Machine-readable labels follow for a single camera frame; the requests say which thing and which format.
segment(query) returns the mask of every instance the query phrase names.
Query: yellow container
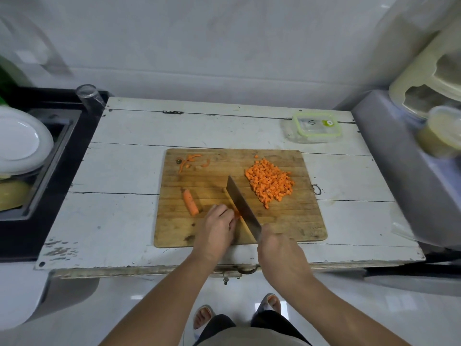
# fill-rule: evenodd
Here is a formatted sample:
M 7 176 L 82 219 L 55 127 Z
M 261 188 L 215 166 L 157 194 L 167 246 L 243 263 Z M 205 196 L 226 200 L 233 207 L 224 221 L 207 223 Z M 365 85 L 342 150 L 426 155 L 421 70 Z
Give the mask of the yellow container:
M 416 140 L 426 153 L 436 158 L 461 155 L 461 111 L 447 106 L 434 107 Z

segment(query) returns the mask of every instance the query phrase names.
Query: metal hook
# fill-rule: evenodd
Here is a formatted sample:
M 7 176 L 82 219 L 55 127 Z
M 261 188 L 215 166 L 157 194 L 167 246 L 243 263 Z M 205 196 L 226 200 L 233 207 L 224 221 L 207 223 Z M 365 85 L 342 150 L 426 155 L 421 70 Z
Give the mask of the metal hook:
M 312 189 L 314 190 L 314 194 L 316 196 L 319 196 L 320 194 L 322 194 L 322 190 L 320 189 L 319 185 L 312 185 Z

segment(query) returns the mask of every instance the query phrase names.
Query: wood grain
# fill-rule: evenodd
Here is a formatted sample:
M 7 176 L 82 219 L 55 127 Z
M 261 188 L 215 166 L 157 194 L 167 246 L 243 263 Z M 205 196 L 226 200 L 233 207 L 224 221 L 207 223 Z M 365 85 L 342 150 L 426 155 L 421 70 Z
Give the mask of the wood grain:
M 201 154 L 190 168 L 179 174 L 179 158 Z M 252 192 L 245 169 L 255 162 L 254 155 L 265 157 L 283 171 L 290 171 L 295 181 L 293 193 L 281 202 L 273 201 L 269 209 Z M 201 167 L 210 159 L 208 167 Z M 166 151 L 158 200 L 154 245 L 158 248 L 192 246 L 200 221 L 213 204 L 233 207 L 225 191 L 228 175 L 233 176 L 258 220 L 270 223 L 276 233 L 285 233 L 298 242 L 319 241 L 327 238 L 325 224 L 311 186 L 303 155 L 298 150 L 253 149 L 181 149 Z M 200 210 L 191 217 L 182 200 L 181 189 L 189 189 Z M 254 238 L 242 221 L 236 229 L 235 244 L 254 244 Z

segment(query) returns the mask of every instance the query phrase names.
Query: left hand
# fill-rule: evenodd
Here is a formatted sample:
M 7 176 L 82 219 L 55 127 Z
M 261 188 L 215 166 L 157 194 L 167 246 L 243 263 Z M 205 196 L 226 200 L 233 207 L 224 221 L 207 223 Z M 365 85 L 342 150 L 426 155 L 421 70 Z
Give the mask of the left hand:
M 213 205 L 195 235 L 191 255 L 204 258 L 215 267 L 234 239 L 237 223 L 234 210 L 226 205 Z

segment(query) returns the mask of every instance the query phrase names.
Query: knife blade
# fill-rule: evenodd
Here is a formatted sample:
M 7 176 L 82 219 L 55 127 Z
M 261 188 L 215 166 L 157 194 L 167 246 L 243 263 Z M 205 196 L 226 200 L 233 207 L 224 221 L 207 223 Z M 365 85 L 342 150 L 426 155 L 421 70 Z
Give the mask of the knife blade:
M 230 175 L 227 179 L 226 190 L 230 198 L 234 202 L 235 207 L 239 211 L 241 217 L 243 218 L 248 228 L 250 229 L 251 234 L 253 235 L 255 240 L 259 243 L 261 239 L 261 224 L 259 223 L 258 219 L 254 215 L 253 211 L 251 211 L 250 206 L 248 205 L 247 201 L 243 197 L 243 194 L 240 192 L 234 179 Z

